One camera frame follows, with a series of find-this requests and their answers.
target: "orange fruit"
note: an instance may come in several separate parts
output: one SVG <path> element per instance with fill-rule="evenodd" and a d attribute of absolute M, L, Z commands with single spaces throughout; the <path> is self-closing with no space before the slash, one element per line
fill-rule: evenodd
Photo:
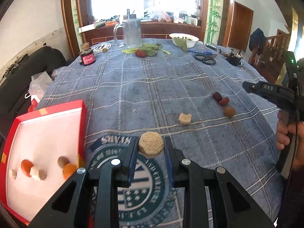
<path fill-rule="evenodd" d="M 62 174 L 63 178 L 67 180 L 77 170 L 76 164 L 68 163 L 63 167 Z"/>
<path fill-rule="evenodd" d="M 31 177 L 31 175 L 29 174 L 29 172 L 31 171 L 31 168 L 34 166 L 34 164 L 27 160 L 27 159 L 24 159 L 22 160 L 21 162 L 21 170 L 23 172 L 24 175 L 26 175 L 27 177 Z"/>

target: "bamboo wall sticker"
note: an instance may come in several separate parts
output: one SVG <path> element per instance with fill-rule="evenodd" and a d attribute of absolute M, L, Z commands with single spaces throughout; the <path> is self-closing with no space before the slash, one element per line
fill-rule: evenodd
<path fill-rule="evenodd" d="M 219 6 L 220 0 L 209 0 L 209 20 L 207 23 L 208 30 L 207 30 L 207 40 L 206 42 L 212 43 L 214 36 L 218 33 L 219 27 L 217 25 L 216 20 L 221 19 L 219 15 L 219 11 L 221 6 Z"/>

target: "human hand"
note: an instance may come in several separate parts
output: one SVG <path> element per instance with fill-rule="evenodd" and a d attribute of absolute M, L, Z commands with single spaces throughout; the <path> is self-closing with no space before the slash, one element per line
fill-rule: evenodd
<path fill-rule="evenodd" d="M 288 132 L 295 134 L 295 123 L 289 124 L 285 126 L 282 121 L 282 111 L 278 112 L 278 123 L 277 123 L 277 131 L 275 133 L 277 142 L 277 149 L 283 150 L 285 146 L 287 146 L 290 142 L 289 137 L 287 136 Z M 295 159 L 292 164 L 292 168 L 294 170 L 298 170 L 300 168 L 304 168 L 304 123 L 298 122 L 298 136 L 299 136 L 299 147 Z"/>

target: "blue plaid tablecloth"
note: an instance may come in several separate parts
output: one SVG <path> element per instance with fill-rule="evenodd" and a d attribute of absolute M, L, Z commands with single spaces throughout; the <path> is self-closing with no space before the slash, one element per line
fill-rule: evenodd
<path fill-rule="evenodd" d="M 109 139 L 111 135 L 140 136 L 147 131 L 156 131 L 161 136 L 170 136 L 174 146 L 200 166 L 225 167 L 275 220 L 282 193 L 282 180 L 275 169 L 278 108 L 242 88 L 243 81 L 265 79 L 249 64 L 234 67 L 222 55 L 216 56 L 217 63 L 209 66 L 173 45 L 172 40 L 144 39 L 144 42 L 160 43 L 172 54 L 158 51 L 157 55 L 142 59 L 134 54 L 123 54 L 121 48 L 110 41 L 112 47 L 107 53 L 95 53 L 94 64 L 81 66 L 78 57 L 65 67 L 37 108 L 84 100 L 88 111 L 87 149 L 99 138 Z M 212 51 L 201 42 L 192 49 Z M 229 105 L 236 110 L 234 117 L 224 116 L 222 107 L 211 96 L 214 91 L 229 97 Z M 191 125 L 178 124 L 182 112 L 192 114 Z M 93 150 L 86 153 L 87 161 L 96 154 Z M 155 187 L 147 185 L 130 192 L 121 190 L 123 227 L 182 226 L 183 190 L 169 189 L 163 154 L 152 160 L 162 171 L 164 191 L 158 197 L 162 199 L 148 215 L 145 210 L 152 203 L 151 200 L 147 203 L 147 193 L 149 195 L 150 188 L 155 191 Z M 148 172 L 151 161 L 141 159 L 140 162 L 137 170 L 142 171 L 137 172 L 137 176 L 145 173 L 153 176 L 153 172 Z M 209 195 L 207 199 L 212 227 Z"/>

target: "red box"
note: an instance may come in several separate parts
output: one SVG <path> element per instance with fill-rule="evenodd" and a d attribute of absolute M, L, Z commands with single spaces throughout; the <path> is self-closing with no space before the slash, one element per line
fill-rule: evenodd
<path fill-rule="evenodd" d="M 16 218 L 28 224 L 64 183 L 59 156 L 84 166 L 86 107 L 82 100 L 21 115 L 7 137 L 0 164 L 0 201 Z M 44 181 L 25 176 L 20 164 L 28 159 L 47 173 Z M 16 179 L 9 170 L 17 171 Z"/>

